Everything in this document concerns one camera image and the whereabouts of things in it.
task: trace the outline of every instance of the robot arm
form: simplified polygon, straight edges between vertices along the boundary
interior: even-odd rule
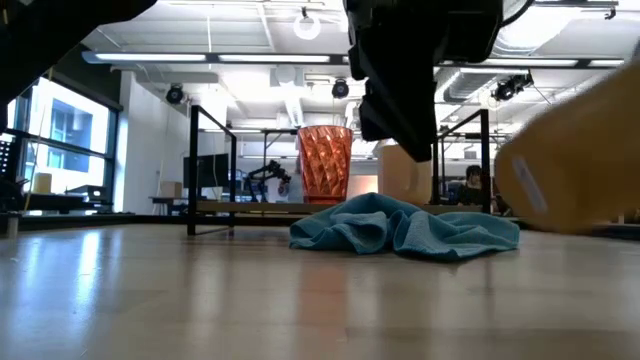
[[[259,173],[270,174],[264,177],[256,178],[255,176]],[[266,202],[267,197],[264,193],[264,183],[267,180],[273,178],[281,179],[286,183],[289,183],[291,181],[291,176],[287,175],[287,171],[284,170],[275,160],[271,160],[269,164],[259,169],[253,170],[247,174],[247,177],[245,178],[245,186],[249,187],[249,193],[251,193],[251,202],[258,202],[258,199],[256,198],[256,195],[253,191],[253,187],[251,186],[252,180],[258,180],[258,189],[260,190],[260,195],[262,195],[262,202]]]

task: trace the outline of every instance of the white wall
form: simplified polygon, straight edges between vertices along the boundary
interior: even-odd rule
[[[151,214],[150,196],[162,179],[182,181],[182,158],[189,149],[189,120],[122,73],[114,208]]]

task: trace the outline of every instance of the security camera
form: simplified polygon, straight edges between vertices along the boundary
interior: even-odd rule
[[[167,101],[169,104],[180,105],[186,100],[184,91],[182,91],[182,84],[171,84],[171,88],[167,91]]]
[[[331,89],[331,95],[335,99],[344,99],[349,95],[349,85],[347,85],[347,80],[345,79],[337,79],[336,83],[333,84],[333,89]]]

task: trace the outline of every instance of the yellow object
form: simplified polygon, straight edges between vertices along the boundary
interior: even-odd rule
[[[399,145],[384,146],[378,156],[378,193],[416,205],[431,200],[432,165],[416,163]]]
[[[640,206],[640,63],[534,119],[496,157],[500,194],[538,227],[574,232]]]
[[[51,194],[51,180],[53,176],[47,173],[37,173],[33,180],[33,192],[36,194]]]

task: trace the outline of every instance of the blue towel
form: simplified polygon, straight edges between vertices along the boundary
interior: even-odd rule
[[[431,215],[375,193],[360,195],[291,225],[289,247],[376,254],[393,249],[456,261],[518,247],[520,230],[510,221],[483,213]]]

